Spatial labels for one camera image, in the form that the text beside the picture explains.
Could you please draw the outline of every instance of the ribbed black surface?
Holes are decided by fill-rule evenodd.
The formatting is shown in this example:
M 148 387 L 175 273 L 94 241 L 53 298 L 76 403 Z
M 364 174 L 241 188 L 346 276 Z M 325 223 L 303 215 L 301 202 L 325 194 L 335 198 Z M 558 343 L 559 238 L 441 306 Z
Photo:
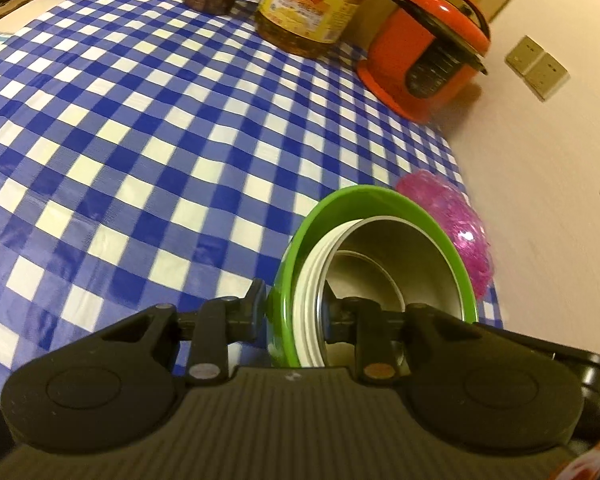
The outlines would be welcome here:
M 54 456 L 23 446 L 0 480 L 546 480 L 565 449 L 502 458 L 424 431 L 391 390 L 345 369 L 244 368 L 193 389 L 160 430 L 124 449 Z

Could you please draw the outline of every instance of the power outlet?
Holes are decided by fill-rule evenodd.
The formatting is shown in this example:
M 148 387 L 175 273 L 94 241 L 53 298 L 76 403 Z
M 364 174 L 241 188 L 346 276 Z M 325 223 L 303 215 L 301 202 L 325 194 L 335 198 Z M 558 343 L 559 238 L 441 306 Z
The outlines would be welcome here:
M 520 75 L 525 75 L 542 57 L 544 49 L 525 36 L 506 57 L 507 64 Z
M 551 54 L 545 53 L 526 73 L 525 80 L 543 101 L 569 79 L 569 72 Z

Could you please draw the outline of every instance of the white wall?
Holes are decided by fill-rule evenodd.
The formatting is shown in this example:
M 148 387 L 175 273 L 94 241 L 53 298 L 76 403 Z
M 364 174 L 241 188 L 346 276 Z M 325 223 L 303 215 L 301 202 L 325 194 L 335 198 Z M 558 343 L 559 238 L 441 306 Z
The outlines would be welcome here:
M 504 57 L 530 36 L 570 72 L 540 102 Z M 491 239 L 506 327 L 600 352 L 600 0 L 512 0 L 482 88 L 438 119 Z

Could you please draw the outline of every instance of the pink plastic bag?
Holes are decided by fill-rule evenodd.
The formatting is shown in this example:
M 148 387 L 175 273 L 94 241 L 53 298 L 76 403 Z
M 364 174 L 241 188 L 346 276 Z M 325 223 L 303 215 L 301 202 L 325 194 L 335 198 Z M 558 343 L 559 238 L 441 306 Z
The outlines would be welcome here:
M 451 238 L 469 273 L 476 300 L 481 300 L 493 279 L 493 263 L 482 221 L 462 193 L 426 170 L 405 175 L 395 189 L 429 213 Z

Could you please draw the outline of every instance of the green bowl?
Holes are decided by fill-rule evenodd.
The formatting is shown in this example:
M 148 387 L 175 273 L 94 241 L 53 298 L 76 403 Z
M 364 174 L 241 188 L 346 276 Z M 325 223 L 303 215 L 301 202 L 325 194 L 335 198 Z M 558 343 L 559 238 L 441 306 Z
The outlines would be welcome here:
M 474 290 L 458 251 L 437 222 L 416 203 L 392 189 L 351 186 L 321 200 L 304 219 L 282 257 L 267 299 L 269 353 L 278 367 L 299 367 L 292 329 L 292 299 L 298 274 L 311 249 L 334 227 L 373 216 L 395 216 L 412 222 L 440 248 L 458 283 L 466 322 L 477 320 Z

